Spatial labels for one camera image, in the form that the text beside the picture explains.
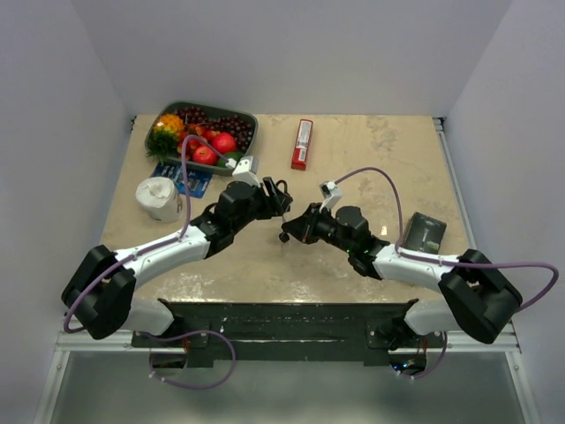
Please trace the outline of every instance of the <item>marble surface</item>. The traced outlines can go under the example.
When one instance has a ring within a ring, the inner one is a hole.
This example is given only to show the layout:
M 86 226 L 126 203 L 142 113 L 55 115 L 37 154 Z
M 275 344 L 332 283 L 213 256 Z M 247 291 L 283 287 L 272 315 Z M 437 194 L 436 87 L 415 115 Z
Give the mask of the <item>marble surface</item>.
M 290 158 L 298 121 L 314 122 L 313 144 L 306 171 L 292 170 Z M 165 236 L 182 222 L 159 223 L 135 201 L 138 183 L 155 163 L 146 157 L 144 139 L 155 116 L 137 117 L 114 199 L 102 236 L 110 249 L 126 248 Z M 405 221 L 414 211 L 448 224 L 441 253 L 467 248 L 463 222 L 430 117 L 258 115 L 259 134 L 253 154 L 260 159 L 259 176 L 286 179 L 294 198 L 288 218 L 321 201 L 320 182 L 337 179 L 362 166 L 377 166 L 397 184 Z M 230 182 L 214 176 L 202 199 L 192 199 L 197 216 Z M 372 232 L 382 239 L 398 237 L 394 195 L 376 172 L 358 174 L 340 184 L 339 206 L 357 205 Z M 235 243 L 220 254 L 186 264 L 136 291 L 143 298 L 173 301 L 234 302 L 404 302 L 434 299 L 427 289 L 396 281 L 376 281 L 356 274 L 345 253 L 319 242 L 305 246 L 296 240 L 282 245 L 281 219 L 251 223 Z

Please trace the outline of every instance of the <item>white cup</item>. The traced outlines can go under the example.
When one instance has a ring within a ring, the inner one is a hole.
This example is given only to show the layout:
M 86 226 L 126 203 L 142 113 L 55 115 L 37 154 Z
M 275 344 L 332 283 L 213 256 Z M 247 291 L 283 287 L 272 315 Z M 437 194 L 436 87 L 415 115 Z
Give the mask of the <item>white cup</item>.
M 170 179 L 148 178 L 139 183 L 135 198 L 143 209 L 157 221 L 173 223 L 183 214 L 183 201 Z

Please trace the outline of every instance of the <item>gray tray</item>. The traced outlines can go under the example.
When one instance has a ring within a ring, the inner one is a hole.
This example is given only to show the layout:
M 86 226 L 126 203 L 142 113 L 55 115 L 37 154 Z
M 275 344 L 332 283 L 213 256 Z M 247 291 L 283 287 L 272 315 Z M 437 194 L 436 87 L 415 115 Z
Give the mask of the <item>gray tray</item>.
M 159 120 L 159 117 L 161 115 L 165 115 L 166 113 L 174 113 L 176 110 L 183 109 L 183 108 L 190 108 L 192 106 L 201 108 L 207 114 L 207 116 L 212 118 L 212 119 L 217 119 L 219 117 L 229 117 L 229 116 L 238 114 L 244 122 L 246 122 L 247 124 L 251 124 L 253 134 L 252 134 L 251 142 L 249 143 L 249 148 L 244 153 L 244 155 L 249 155 L 249 152 L 251 151 L 251 149 L 253 148 L 253 145 L 255 144 L 255 137 L 257 135 L 257 129 L 259 127 L 259 124 L 257 123 L 257 118 L 255 118 L 250 113 L 240 112 L 239 110 L 222 109 L 222 108 L 216 108 L 215 106 L 209 106 L 207 104 L 192 103 L 192 102 L 181 102 L 181 101 L 170 103 L 157 116 L 155 121 L 151 124 L 151 130 L 149 130 L 149 132 L 147 133 L 147 135 L 145 137 L 145 149 L 147 151 L 149 150 L 147 148 L 147 142 L 149 140 L 149 136 L 151 135 L 151 132 L 153 131 L 153 127 L 155 126 L 155 124 L 157 123 L 157 121 Z M 175 156 L 168 157 L 166 162 L 167 163 L 174 163 L 174 164 L 180 164 L 181 163 L 180 157 L 175 157 Z M 205 165 L 205 164 L 202 164 L 202 163 L 195 163 L 195 162 L 192 162 L 192 161 L 190 161 L 186 164 L 186 168 L 189 168 L 191 170 L 203 170 L 205 172 L 212 172 L 213 174 L 223 175 L 223 176 L 231 175 L 230 169 L 221 168 L 219 166 Z

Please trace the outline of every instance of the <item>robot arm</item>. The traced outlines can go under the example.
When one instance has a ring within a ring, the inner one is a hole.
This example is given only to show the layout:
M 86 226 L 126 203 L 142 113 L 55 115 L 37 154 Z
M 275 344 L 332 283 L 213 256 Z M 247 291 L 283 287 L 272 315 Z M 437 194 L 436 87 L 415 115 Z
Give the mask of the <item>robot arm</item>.
M 471 269 L 442 264 L 490 263 L 479 251 L 458 256 L 412 253 L 428 263 L 402 257 L 386 240 L 375 237 L 357 207 L 331 208 L 342 194 L 334 182 L 320 186 L 325 200 L 311 203 L 305 213 L 282 225 L 281 240 L 290 234 L 305 244 L 323 240 L 348 254 L 348 262 L 361 275 L 394 279 L 440 292 L 442 300 L 411 302 L 401 317 L 379 329 L 391 345 L 433 331 L 461 329 L 476 340 L 491 344 L 522 304 L 518 290 L 497 269 Z
M 271 178 L 263 178 L 261 184 L 256 171 L 257 160 L 243 158 L 233 172 L 236 181 L 220 194 L 218 202 L 190 221 L 183 237 L 181 231 L 176 231 L 142 246 L 115 252 L 97 246 L 88 252 L 63 291 L 62 300 L 68 307 L 104 270 L 123 258 L 134 257 L 102 280 L 79 304 L 75 315 L 92 338 L 105 338 L 118 329 L 154 335 L 179 330 L 174 329 L 175 317 L 164 302 L 134 299 L 133 293 L 164 272 L 221 252 L 252 221 L 287 212 L 292 203 L 290 195 L 279 190 Z M 177 241 L 167 243 L 171 238 Z

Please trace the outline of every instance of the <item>white wall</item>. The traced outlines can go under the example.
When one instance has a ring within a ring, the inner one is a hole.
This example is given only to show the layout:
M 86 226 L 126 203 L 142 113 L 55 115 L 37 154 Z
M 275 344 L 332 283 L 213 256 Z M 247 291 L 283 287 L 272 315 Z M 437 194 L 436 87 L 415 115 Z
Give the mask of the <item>white wall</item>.
M 131 110 L 445 116 L 510 0 L 72 0 Z
M 68 0 L 0 12 L 0 422 L 34 417 L 60 293 L 98 241 L 128 119 Z
M 564 113 L 565 3 L 514 0 L 447 120 L 471 225 L 493 259 L 564 268 Z M 510 275 L 527 299 L 549 278 Z M 561 279 L 515 319 L 546 424 L 565 420 L 564 311 Z

